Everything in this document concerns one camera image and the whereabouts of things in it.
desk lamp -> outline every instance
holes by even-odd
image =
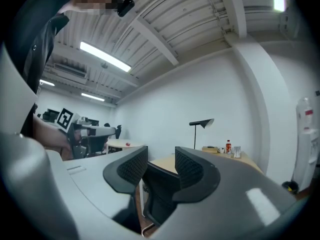
[[[196,121],[196,122],[190,122],[189,125],[190,126],[194,126],[194,145],[193,145],[193,149],[196,149],[196,133],[197,133],[197,126],[201,125],[203,127],[203,129],[206,129],[208,127],[210,127],[215,119],[207,119],[207,120],[203,120],[203,121]]]

chair leg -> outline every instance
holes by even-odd
[[[149,226],[147,226],[147,227],[145,227],[144,229],[142,229],[141,235],[145,238],[144,233],[145,233],[147,230],[152,229],[154,226],[155,226],[155,224],[152,223],[152,224],[150,224]]]

bottle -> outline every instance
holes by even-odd
[[[226,154],[231,154],[231,143],[230,143],[229,139],[228,139],[228,142],[225,145],[225,153]]]

round table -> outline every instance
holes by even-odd
[[[106,143],[109,147],[118,148],[122,150],[127,150],[130,148],[142,147],[145,144],[132,141],[130,139],[108,139]]]

lamp shade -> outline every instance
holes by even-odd
[[[205,129],[205,128],[210,127],[213,124],[214,120],[215,119],[212,118],[212,119],[207,119],[207,120],[203,120],[203,121],[195,121],[195,122],[190,122],[189,125],[190,126],[198,126],[198,125],[200,125],[200,126],[203,127],[203,129]]]

